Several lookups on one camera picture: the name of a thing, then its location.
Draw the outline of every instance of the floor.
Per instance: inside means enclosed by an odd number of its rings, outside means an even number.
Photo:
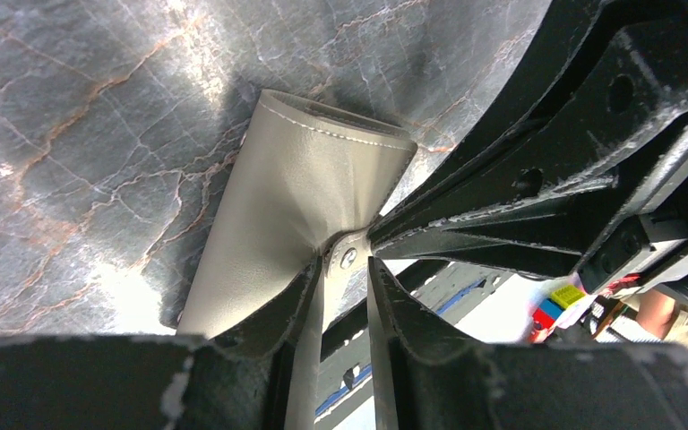
[[[390,205],[547,0],[0,0],[0,335],[172,332],[262,88],[405,126]]]

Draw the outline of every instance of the beige leather cushion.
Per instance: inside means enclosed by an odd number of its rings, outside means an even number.
[[[264,90],[178,333],[220,334],[283,290],[332,237],[370,224],[416,149],[397,127]],[[343,288],[326,286],[324,326]]]

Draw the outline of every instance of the red object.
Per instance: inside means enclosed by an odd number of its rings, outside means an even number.
[[[620,286],[622,286],[623,284],[636,282],[639,278],[640,278],[639,273],[631,273],[631,274],[628,274],[628,275],[624,276],[623,278],[621,278],[615,282],[611,282],[610,285],[608,285],[606,287],[606,289],[603,291],[603,293],[604,293],[603,296],[608,296],[608,297],[612,296],[613,293],[615,293],[618,289],[620,289],[619,288]]]
[[[555,329],[555,320],[553,320],[550,315],[545,311],[537,308],[534,314],[531,315],[534,323],[531,325],[531,333],[529,333],[529,342],[531,343],[541,343],[550,333]]]

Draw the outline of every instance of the metal bolt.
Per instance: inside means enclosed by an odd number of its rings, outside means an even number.
[[[344,256],[341,257],[341,269],[349,269],[349,267],[352,266],[352,263],[355,262],[356,258],[357,249],[349,248],[347,252],[344,253]]]

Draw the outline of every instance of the person's arm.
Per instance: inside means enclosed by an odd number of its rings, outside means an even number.
[[[675,305],[673,298],[652,289],[641,296],[637,323],[648,333],[663,340],[674,325]]]

